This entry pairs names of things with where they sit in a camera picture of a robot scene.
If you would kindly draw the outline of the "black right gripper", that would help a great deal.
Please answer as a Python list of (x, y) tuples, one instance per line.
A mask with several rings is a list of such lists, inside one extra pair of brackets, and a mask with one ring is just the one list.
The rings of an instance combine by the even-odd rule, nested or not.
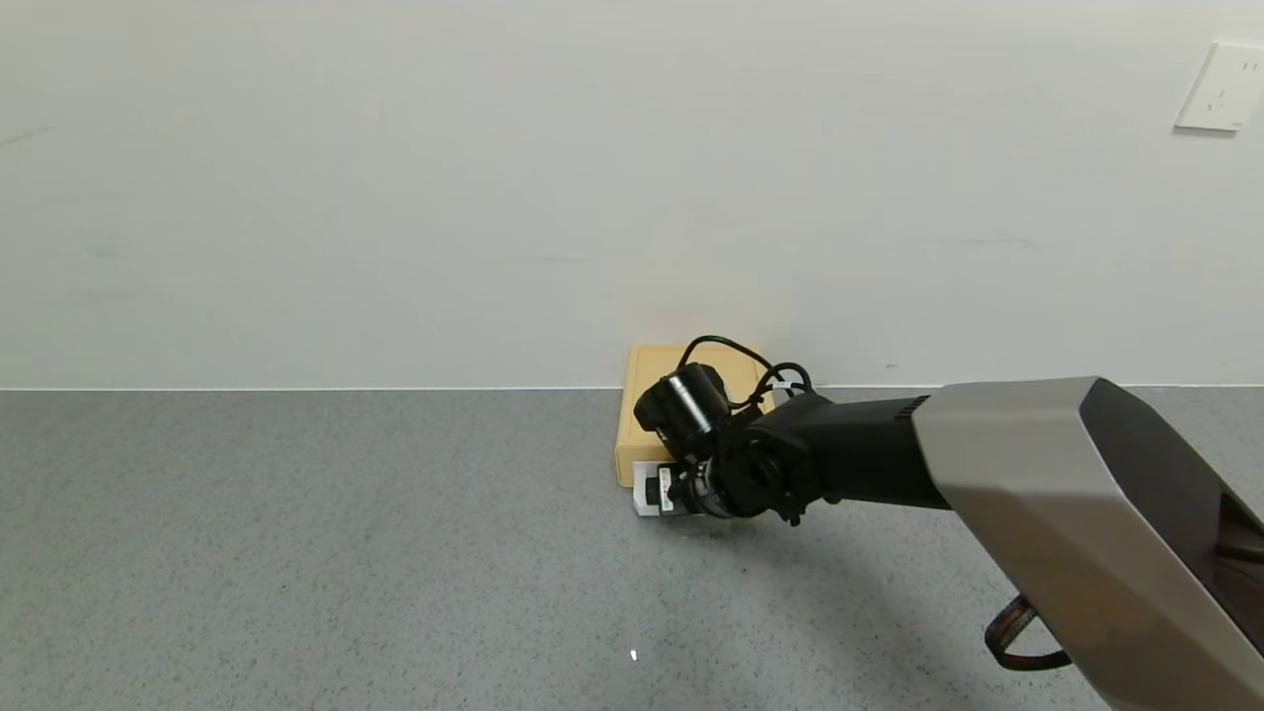
[(686, 469), (676, 463), (660, 463), (659, 477), (645, 479), (645, 505), (659, 506), (660, 517), (688, 516), (691, 514), (688, 504), (672, 493), (672, 486), (681, 481)]

